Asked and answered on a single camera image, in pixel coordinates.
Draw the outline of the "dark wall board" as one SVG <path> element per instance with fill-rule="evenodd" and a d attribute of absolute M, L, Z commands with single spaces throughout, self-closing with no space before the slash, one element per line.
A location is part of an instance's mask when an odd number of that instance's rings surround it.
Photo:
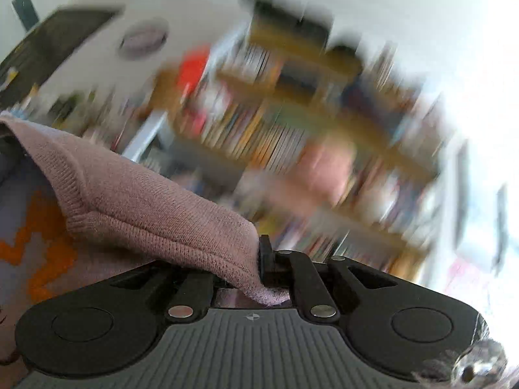
<path fill-rule="evenodd" d="M 45 83 L 85 40 L 120 13 L 114 8 L 86 7 L 55 11 L 1 62 L 2 79 L 10 68 L 18 72 L 1 91 L 1 108 L 21 101 L 34 85 Z"/>

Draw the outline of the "wooden bookshelf with books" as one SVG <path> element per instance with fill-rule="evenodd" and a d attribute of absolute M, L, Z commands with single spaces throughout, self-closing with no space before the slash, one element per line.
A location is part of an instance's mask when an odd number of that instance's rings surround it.
<path fill-rule="evenodd" d="M 438 233 L 440 108 L 394 73 L 394 47 L 365 62 L 327 14 L 241 1 L 250 24 L 159 71 L 150 108 L 237 176 L 231 204 L 275 248 L 414 280 Z"/>

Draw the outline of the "pink and lilac knit sweater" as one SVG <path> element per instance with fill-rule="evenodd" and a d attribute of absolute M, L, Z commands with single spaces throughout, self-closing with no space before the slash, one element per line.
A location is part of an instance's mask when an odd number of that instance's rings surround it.
<path fill-rule="evenodd" d="M 262 284 L 260 239 L 239 214 L 114 152 L 1 116 L 53 189 L 70 234 L 209 271 L 264 306 L 289 299 Z"/>

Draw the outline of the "round wall clock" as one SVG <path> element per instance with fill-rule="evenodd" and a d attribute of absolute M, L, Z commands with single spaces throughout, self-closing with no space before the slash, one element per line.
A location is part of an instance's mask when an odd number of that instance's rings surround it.
<path fill-rule="evenodd" d="M 159 51 L 169 37 L 169 25 L 162 18 L 139 22 L 127 29 L 118 46 L 118 56 L 139 59 Z"/>

